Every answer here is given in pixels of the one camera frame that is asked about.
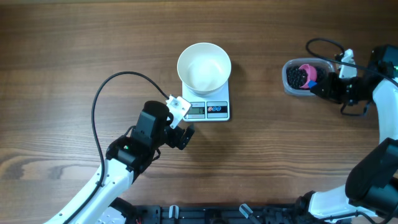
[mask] wire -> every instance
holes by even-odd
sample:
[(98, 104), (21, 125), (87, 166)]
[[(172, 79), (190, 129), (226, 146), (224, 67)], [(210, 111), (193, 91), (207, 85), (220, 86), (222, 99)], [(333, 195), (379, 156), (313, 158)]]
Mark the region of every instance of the wire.
[(130, 128), (127, 129), (126, 133), (124, 133), (124, 136), (127, 136), (133, 127), (134, 127), (134, 126), (130, 126)]
[(327, 58), (327, 57), (324, 57), (324, 56), (322, 56), (322, 55), (318, 55), (318, 54), (312, 52), (312, 51), (310, 50), (310, 44), (311, 44), (312, 42), (316, 42), (316, 41), (324, 41), (324, 42), (331, 43), (331, 44), (337, 46), (338, 48), (340, 48), (340, 50), (343, 52), (343, 55), (344, 55), (344, 52), (345, 52), (345, 51), (344, 51), (344, 47), (343, 47), (341, 44), (339, 44), (338, 42), (335, 42), (334, 40), (330, 40), (330, 39), (326, 39), (326, 38), (320, 38), (320, 37), (319, 37), (319, 38), (311, 39), (311, 40), (309, 40), (309, 41), (307, 42), (307, 44), (305, 44), (305, 50), (307, 50), (307, 52), (308, 52), (310, 55), (312, 55), (312, 56), (314, 56), (314, 57), (317, 57), (317, 58), (320, 58), (320, 59), (323, 59), (323, 60), (326, 60), (326, 61), (328, 61), (328, 62), (333, 62), (333, 63), (337, 63), (337, 64), (340, 64), (340, 65), (346, 65), (346, 66), (349, 66), (349, 67), (353, 67), (353, 68), (357, 68), (357, 69), (364, 70), (364, 71), (367, 71), (367, 72), (371, 72), (371, 73), (373, 73), (373, 74), (376, 74), (376, 75), (379, 75), (380, 77), (385, 78), (386, 80), (389, 80), (390, 82), (392, 82), (392, 84), (394, 84), (396, 87), (398, 87), (398, 83), (397, 83), (395, 80), (393, 80), (392, 78), (388, 77), (387, 75), (385, 75), (385, 74), (383, 74), (383, 73), (380, 73), (380, 72), (377, 72), (377, 71), (368, 69), (368, 68), (366, 68), (366, 67), (364, 67), (364, 66), (355, 65), (355, 64), (352, 64), (352, 63), (340, 62), (340, 61), (337, 61), (337, 60), (333, 60), (333, 59), (331, 59), (331, 58)]
[(335, 219), (341, 219), (341, 218), (348, 218), (348, 217), (358, 217), (359, 215), (362, 215), (363, 217), (365, 217), (371, 224), (387, 224), (389, 221), (391, 221), (392, 218), (394, 218), (394, 216), (396, 216), (398, 213), (398, 204), (396, 205), (395, 209), (381, 222), (376, 223), (369, 215), (367, 215), (364, 212), (352, 212), (352, 213), (347, 213), (344, 215), (336, 215), (336, 216), (330, 216), (328, 218), (320, 218), (319, 221), (323, 222), (326, 220), (330, 220), (333, 221)]
[(166, 99), (169, 99), (169, 97), (160, 89), (160, 87), (158, 85), (156, 85), (156, 83), (154, 81), (152, 81), (150, 78), (146, 77), (145, 75), (138, 73), (138, 72), (118, 72), (116, 74), (111, 75), (109, 78), (107, 78), (102, 84), (101, 86), (98, 88), (97, 93), (94, 96), (94, 100), (93, 100), (93, 106), (91, 108), (91, 125), (93, 127), (93, 134), (94, 134), (94, 140), (95, 143), (97, 145), (98, 148), (98, 154), (99, 154), (99, 159), (101, 160), (101, 176), (99, 178), (99, 181), (97, 183), (97, 186), (94, 188), (93, 192), (88, 196), (88, 198), (82, 203), (82, 205), (80, 205), (79, 208), (76, 209), (76, 211), (63, 223), (63, 224), (67, 224), (69, 223), (73, 218), (76, 217), (77, 214), (79, 214), (79, 212), (88, 204), (88, 202), (90, 202), (90, 200), (94, 197), (95, 193), (98, 191), (98, 189), (102, 186), (102, 182), (104, 181), (104, 175), (105, 175), (105, 161), (104, 161), (104, 155), (102, 154), (102, 150), (101, 150), (101, 146), (100, 146), (100, 142), (98, 141), (98, 135), (97, 135), (97, 130), (95, 128), (95, 119), (94, 119), (94, 112), (95, 112), (95, 106), (97, 104), (97, 99), (98, 99), (98, 95), (100, 95), (101, 90), (104, 88), (105, 84), (107, 84), (107, 82), (109, 82), (111, 79), (113, 79), (114, 77), (120, 76), (120, 75), (138, 75), (139, 77), (145, 78), (146, 80), (148, 80), (150, 83), (152, 83), (157, 90), (160, 91), (160, 93), (166, 97)]
[(336, 215), (336, 216), (334, 216), (334, 217), (333, 217), (333, 216), (330, 216), (330, 217), (328, 217), (328, 218), (321, 218), (321, 219), (319, 219), (319, 221), (321, 221), (321, 222), (326, 221), (326, 220), (333, 221), (333, 220), (335, 220), (335, 219), (348, 218), (348, 217), (358, 217), (358, 216), (360, 216), (360, 215), (362, 215), (363, 217), (365, 217), (371, 224), (378, 224), (378, 223), (376, 223), (375, 221), (373, 221), (373, 219), (372, 219), (371, 217), (369, 217), (369, 215), (367, 215), (367, 214), (364, 213), (364, 212), (359, 212), (359, 211), (352, 212), (352, 213), (347, 213), (347, 214), (344, 214), (344, 215)]

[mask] wood grain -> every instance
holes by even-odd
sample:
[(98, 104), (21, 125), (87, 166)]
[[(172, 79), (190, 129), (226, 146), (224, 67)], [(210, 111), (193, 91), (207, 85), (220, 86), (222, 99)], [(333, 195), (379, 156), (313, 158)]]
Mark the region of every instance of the wood grain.
[(161, 2), (163, 0), (0, 0), (0, 5), (16, 4), (65, 4), (65, 3), (99, 3), (99, 2)]
[[(42, 223), (99, 165), (94, 94), (113, 73), (148, 75), (180, 95), (176, 64), (197, 42), (227, 51), (232, 119), (198, 123), (184, 151), (162, 157), (123, 194), (135, 205), (289, 203), (345, 183), (378, 144), (377, 111), (339, 114), (319, 98), (284, 93), (281, 70), (308, 57), (313, 37), (341, 42), (366, 65), (373, 47), (398, 45), (397, 1), (165, 1), (0, 6), (0, 222)], [(332, 56), (336, 49), (316, 48)], [(136, 123), (145, 80), (120, 77), (96, 110), (105, 151)]]

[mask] pink object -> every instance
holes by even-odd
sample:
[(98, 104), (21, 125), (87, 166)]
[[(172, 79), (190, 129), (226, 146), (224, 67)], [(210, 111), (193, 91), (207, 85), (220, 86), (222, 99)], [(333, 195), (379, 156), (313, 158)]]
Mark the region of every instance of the pink object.
[(308, 84), (310, 83), (310, 80), (312, 80), (314, 82), (317, 80), (317, 70), (309, 64), (303, 64), (298, 69), (299, 70), (304, 69), (307, 72), (307, 81), (305, 82), (305, 84), (303, 86), (300, 86), (300, 88), (310, 88), (308, 86)]

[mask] scale display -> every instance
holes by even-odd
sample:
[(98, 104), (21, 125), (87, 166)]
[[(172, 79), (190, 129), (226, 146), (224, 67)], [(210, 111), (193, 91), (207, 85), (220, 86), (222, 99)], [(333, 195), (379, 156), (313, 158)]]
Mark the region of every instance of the scale display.
[(198, 96), (192, 93), (184, 84), (182, 97), (192, 104), (184, 121), (227, 121), (229, 120), (228, 82), (223, 88), (212, 95)]

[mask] black cable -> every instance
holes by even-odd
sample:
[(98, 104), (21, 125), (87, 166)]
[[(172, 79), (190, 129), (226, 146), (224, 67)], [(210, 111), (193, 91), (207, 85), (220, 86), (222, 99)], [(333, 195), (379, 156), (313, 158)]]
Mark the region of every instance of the black cable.
[(126, 133), (124, 133), (124, 136), (127, 136), (133, 127), (134, 127), (134, 125), (130, 126), (130, 128), (127, 129)]
[(358, 217), (360, 215), (365, 217), (371, 224), (379, 224), (379, 223), (376, 223), (375, 221), (373, 221), (373, 219), (371, 217), (369, 217), (369, 215), (367, 215), (366, 213), (359, 212), (359, 211), (352, 212), (352, 213), (347, 213), (347, 214), (344, 214), (344, 215), (336, 215), (334, 217), (330, 216), (328, 218), (321, 218), (321, 219), (319, 219), (319, 221), (321, 221), (321, 222), (326, 221), (326, 220), (333, 221), (335, 219), (348, 218), (348, 217)]
[(387, 224), (389, 221), (391, 221), (392, 218), (394, 218), (396, 216), (396, 214), (398, 213), (398, 204), (396, 205), (395, 209), (381, 222), (376, 223), (369, 215), (367, 215), (364, 212), (352, 212), (352, 213), (347, 213), (344, 215), (336, 215), (336, 216), (330, 216), (327, 218), (320, 218), (319, 221), (323, 222), (326, 220), (330, 220), (333, 221), (335, 219), (341, 219), (341, 218), (348, 218), (348, 217), (358, 217), (359, 215), (362, 215), (363, 217), (365, 217), (371, 224)]
[(155, 156), (153, 159), (152, 159), (152, 162), (154, 162), (155, 160), (157, 160), (158, 158), (160, 158), (160, 150), (159, 149), (156, 149), (156, 152), (157, 152), (157, 156)]
[(95, 112), (95, 106), (97, 103), (97, 99), (98, 99), (98, 95), (100, 94), (101, 90), (104, 88), (105, 84), (107, 84), (107, 82), (109, 82), (112, 78), (120, 76), (120, 75), (138, 75), (139, 77), (145, 78), (146, 80), (148, 80), (150, 83), (152, 83), (157, 90), (160, 91), (160, 93), (166, 97), (166, 99), (169, 99), (169, 97), (160, 89), (160, 87), (158, 85), (156, 85), (156, 83), (154, 81), (152, 81), (150, 78), (146, 77), (145, 75), (138, 73), (138, 72), (118, 72), (116, 74), (111, 75), (109, 78), (107, 78), (102, 84), (101, 86), (98, 88), (97, 93), (94, 96), (94, 100), (93, 100), (93, 106), (91, 108), (91, 125), (93, 127), (93, 134), (94, 134), (94, 140), (95, 143), (97, 145), (98, 148), (98, 154), (99, 154), (99, 159), (101, 160), (101, 176), (99, 178), (99, 181), (97, 183), (97, 186), (95, 187), (95, 189), (93, 190), (93, 192), (90, 194), (90, 196), (88, 196), (88, 198), (82, 203), (82, 205), (80, 205), (79, 208), (76, 209), (75, 212), (73, 212), (73, 214), (63, 223), (63, 224), (67, 224), (69, 223), (73, 218), (76, 217), (77, 214), (79, 214), (79, 212), (88, 204), (88, 202), (94, 197), (95, 193), (98, 191), (98, 189), (100, 188), (100, 186), (102, 185), (102, 182), (104, 181), (104, 175), (105, 175), (105, 161), (104, 161), (104, 155), (102, 154), (102, 150), (101, 150), (101, 146), (100, 146), (100, 142), (98, 141), (98, 135), (97, 135), (97, 130), (95, 128), (95, 119), (94, 119), (94, 112)]
[(369, 101), (366, 103), (365, 107), (363, 108), (363, 113), (362, 113), (362, 114), (345, 113), (345, 112), (344, 112), (344, 109), (347, 107), (348, 104), (347, 104), (347, 103), (344, 103), (343, 106), (342, 106), (341, 109), (340, 109), (340, 113), (341, 113), (342, 115), (346, 115), (346, 116), (365, 116), (365, 115), (368, 113), (369, 105), (370, 105), (371, 103), (372, 103), (371, 100), (369, 100)]
[(387, 224), (390, 220), (392, 220), (392, 218), (394, 218), (394, 216), (396, 216), (398, 213), (398, 203), (394, 209), (394, 211), (392, 211), (387, 218), (385, 218), (382, 222), (380, 222), (379, 224)]
[(307, 42), (307, 44), (305, 45), (305, 50), (307, 50), (307, 52), (308, 52), (310, 55), (312, 55), (312, 56), (314, 56), (314, 57), (317, 57), (317, 58), (320, 58), (320, 59), (323, 59), (323, 60), (326, 60), (326, 61), (328, 61), (328, 62), (333, 62), (333, 63), (337, 63), (337, 64), (340, 64), (340, 65), (346, 65), (346, 66), (349, 66), (349, 67), (353, 67), (353, 68), (357, 68), (357, 69), (364, 70), (364, 71), (367, 71), (367, 72), (371, 72), (371, 73), (373, 73), (373, 74), (376, 74), (376, 75), (379, 75), (380, 77), (385, 78), (386, 80), (389, 80), (390, 82), (392, 82), (392, 84), (394, 84), (396, 87), (398, 87), (398, 83), (397, 83), (395, 80), (393, 80), (392, 78), (390, 78), (390, 77), (388, 77), (387, 75), (385, 75), (385, 74), (382, 74), (382, 73), (380, 73), (380, 72), (377, 72), (377, 71), (368, 69), (368, 68), (366, 68), (366, 67), (364, 67), (364, 66), (355, 65), (355, 64), (352, 64), (352, 63), (340, 62), (340, 61), (333, 60), (333, 59), (331, 59), (331, 58), (327, 58), (327, 57), (324, 57), (324, 56), (322, 56), (322, 55), (318, 55), (318, 54), (312, 52), (312, 51), (310, 50), (310, 44), (311, 44), (312, 42), (316, 42), (316, 41), (325, 41), (325, 42), (329, 42), (329, 43), (331, 43), (331, 44), (334, 44), (335, 46), (337, 46), (337, 47), (340, 48), (340, 50), (343, 52), (343, 55), (344, 55), (344, 52), (345, 52), (345, 51), (344, 51), (344, 47), (343, 47), (341, 44), (335, 42), (334, 40), (329, 40), (329, 39), (325, 39), (325, 38), (314, 38), (314, 39), (311, 39), (311, 40), (309, 40), (309, 41)]

